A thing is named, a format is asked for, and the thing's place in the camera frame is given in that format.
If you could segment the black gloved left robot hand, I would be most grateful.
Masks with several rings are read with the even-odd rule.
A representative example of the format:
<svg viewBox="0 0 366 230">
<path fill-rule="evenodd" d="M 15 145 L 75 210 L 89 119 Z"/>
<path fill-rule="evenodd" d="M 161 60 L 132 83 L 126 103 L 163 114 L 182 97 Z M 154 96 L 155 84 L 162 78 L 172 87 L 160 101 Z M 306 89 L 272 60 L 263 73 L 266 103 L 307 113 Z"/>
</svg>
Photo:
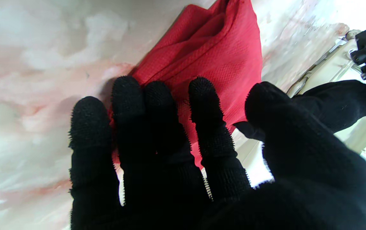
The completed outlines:
<svg viewBox="0 0 366 230">
<path fill-rule="evenodd" d="M 329 139 L 366 116 L 366 84 L 343 80 L 289 97 L 269 82 L 252 87 L 245 104 L 246 122 L 234 126 L 250 139 Z"/>
</svg>

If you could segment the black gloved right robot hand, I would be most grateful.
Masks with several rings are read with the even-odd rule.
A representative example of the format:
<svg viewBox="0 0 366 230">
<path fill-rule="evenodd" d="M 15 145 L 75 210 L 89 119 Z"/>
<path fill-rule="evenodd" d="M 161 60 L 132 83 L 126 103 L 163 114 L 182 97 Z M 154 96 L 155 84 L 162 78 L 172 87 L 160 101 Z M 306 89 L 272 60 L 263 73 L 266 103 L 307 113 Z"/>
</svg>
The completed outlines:
<svg viewBox="0 0 366 230">
<path fill-rule="evenodd" d="M 335 133 L 311 142 L 262 141 L 274 181 L 254 189 L 213 84 L 198 77 L 188 93 L 206 179 L 194 163 L 168 87 L 155 81 L 141 88 L 130 76 L 113 83 L 125 205 L 107 110 L 92 96 L 75 104 L 72 230 L 366 230 L 366 160 Z"/>
</svg>

